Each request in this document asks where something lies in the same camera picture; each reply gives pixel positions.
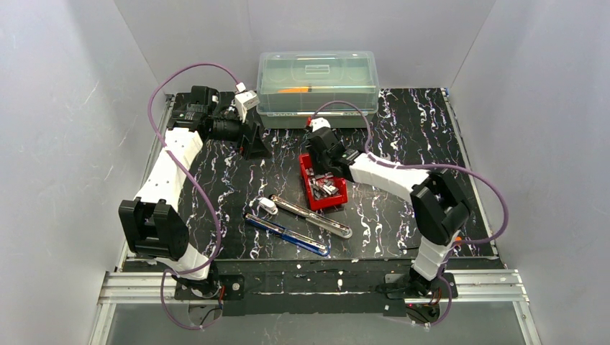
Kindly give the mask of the red plastic bin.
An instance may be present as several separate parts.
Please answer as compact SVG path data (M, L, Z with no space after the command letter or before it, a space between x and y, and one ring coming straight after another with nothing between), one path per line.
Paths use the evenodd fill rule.
M345 179L337 178L331 173L316 174L309 154L299 156L299 167L311 210L340 207L348 202Z

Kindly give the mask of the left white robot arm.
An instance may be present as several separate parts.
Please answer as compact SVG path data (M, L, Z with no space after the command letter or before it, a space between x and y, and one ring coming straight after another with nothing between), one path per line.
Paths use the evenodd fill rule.
M176 96L164 134L167 146L136 196L119 206L131 252L151 257L187 280L208 277L211 262L190 244L188 227L177 212L186 171L208 139L232 143L245 159L269 158L255 113L258 103L254 91L240 91L229 100L206 86Z

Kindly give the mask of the black silver stapler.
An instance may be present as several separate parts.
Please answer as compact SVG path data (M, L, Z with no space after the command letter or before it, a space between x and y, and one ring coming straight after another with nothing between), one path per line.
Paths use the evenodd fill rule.
M325 216L321 216L307 208L289 202L277 195L271 195L269 199L277 205L277 207L304 218L309 223L316 225L328 232L342 238L350 239L352 237L352 229L338 221L332 220Z

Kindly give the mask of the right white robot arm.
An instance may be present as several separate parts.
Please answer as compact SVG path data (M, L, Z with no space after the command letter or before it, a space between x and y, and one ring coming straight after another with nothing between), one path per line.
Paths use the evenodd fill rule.
M373 186L411 205L422 238L410 276L433 281L472 214L452 173L447 168L401 169L396 163L346 148L324 119L309 126L306 149L316 173L331 173L352 183Z

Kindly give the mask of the blue stapler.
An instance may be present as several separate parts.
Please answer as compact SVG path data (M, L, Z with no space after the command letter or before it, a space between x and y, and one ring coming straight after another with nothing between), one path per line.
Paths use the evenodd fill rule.
M294 244L321 257L326 257L330 253L330 248L326 244L315 241L310 237L307 237L303 234L299 234L271 221L254 216L251 213L245 213L244 220L246 223L258 229L265 230L286 242Z

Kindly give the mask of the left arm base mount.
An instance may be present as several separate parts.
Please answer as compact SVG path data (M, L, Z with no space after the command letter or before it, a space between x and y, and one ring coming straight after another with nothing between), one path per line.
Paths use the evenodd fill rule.
M172 275L176 300L242 300L245 279L242 275L209 275L205 280L187 280Z

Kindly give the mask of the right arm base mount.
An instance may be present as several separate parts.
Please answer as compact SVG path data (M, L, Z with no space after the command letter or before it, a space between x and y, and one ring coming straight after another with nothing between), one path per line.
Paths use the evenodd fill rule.
M453 274L443 272L427 280L414 270L406 274L386 274L384 281L376 285L373 291L389 299L427 299L431 305L438 304L443 298L459 296Z

